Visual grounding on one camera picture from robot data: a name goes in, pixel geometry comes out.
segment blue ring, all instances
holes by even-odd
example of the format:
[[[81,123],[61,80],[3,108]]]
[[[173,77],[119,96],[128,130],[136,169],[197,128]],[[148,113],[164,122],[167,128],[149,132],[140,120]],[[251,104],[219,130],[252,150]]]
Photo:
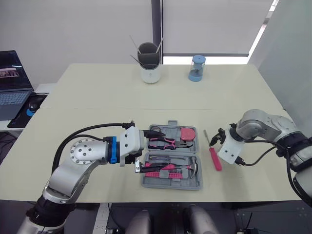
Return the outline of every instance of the blue ring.
[[[117,145],[117,137],[113,136],[111,164],[117,163],[116,145]]]
[[[32,112],[31,110],[27,109],[26,114],[28,116],[33,116],[35,114],[35,112]]]

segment blue container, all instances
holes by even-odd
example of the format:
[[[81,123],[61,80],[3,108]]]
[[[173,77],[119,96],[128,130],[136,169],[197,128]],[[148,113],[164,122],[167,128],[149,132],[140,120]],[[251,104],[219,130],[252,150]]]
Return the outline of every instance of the blue container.
[[[189,73],[189,79],[194,82],[201,81],[206,58],[202,55],[195,55],[192,59],[192,67]]]

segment screwdriver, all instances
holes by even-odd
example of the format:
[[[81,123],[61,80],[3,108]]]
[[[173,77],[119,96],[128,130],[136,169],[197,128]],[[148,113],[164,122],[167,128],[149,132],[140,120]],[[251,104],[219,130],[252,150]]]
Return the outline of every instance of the screwdriver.
[[[211,154],[211,158],[213,159],[213,162],[214,162],[214,167],[217,171],[222,171],[222,164],[220,162],[218,155],[215,152],[214,147],[210,146],[210,142],[209,142],[209,138],[208,138],[208,134],[207,134],[206,130],[204,130],[204,134],[205,134],[205,137],[207,138],[207,141],[208,141],[209,151]]]

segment robotic arm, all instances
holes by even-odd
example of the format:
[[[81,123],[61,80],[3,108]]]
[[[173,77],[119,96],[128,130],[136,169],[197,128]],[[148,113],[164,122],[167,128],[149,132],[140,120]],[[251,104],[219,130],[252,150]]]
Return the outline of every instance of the robotic arm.
[[[211,140],[211,145],[216,144],[218,140],[222,144],[218,152],[220,158],[230,164],[246,166],[253,166],[255,163],[247,164],[239,157],[245,143],[273,144],[277,148],[277,156],[286,158],[292,188],[301,199],[312,206],[312,137],[304,136],[294,122],[261,110],[249,110],[237,124],[230,124],[227,130],[220,128]],[[297,172],[293,180],[290,169]]]
[[[167,165],[167,163],[163,163],[157,167],[145,168],[142,167],[138,158],[144,149],[144,137],[162,137],[164,134],[156,131],[139,130],[132,122],[120,126],[126,128],[126,131],[119,136],[120,142],[117,141],[116,136],[100,139],[83,135],[89,137],[80,139],[73,144],[70,155],[60,166],[56,167],[55,170],[53,169],[41,197],[35,206],[26,213],[26,218],[18,234],[62,233],[67,216],[75,209],[76,200],[88,183],[92,170],[98,165],[120,163],[120,166],[124,167],[125,164],[134,163],[136,173],[160,170]],[[82,135],[70,135],[68,140],[64,142],[68,143],[78,136]],[[61,151],[66,145],[65,143],[61,144]],[[57,164],[54,163],[54,165],[58,165],[61,151],[56,154],[59,157],[55,159]]]

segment white wall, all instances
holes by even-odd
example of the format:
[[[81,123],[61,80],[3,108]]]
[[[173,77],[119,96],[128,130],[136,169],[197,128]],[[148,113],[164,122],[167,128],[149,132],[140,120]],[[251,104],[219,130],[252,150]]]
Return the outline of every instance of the white wall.
[[[0,0],[0,51],[16,50],[33,85],[69,64],[133,63],[153,41],[150,0]]]
[[[311,9],[311,0],[280,0],[249,61],[308,137],[312,135]]]

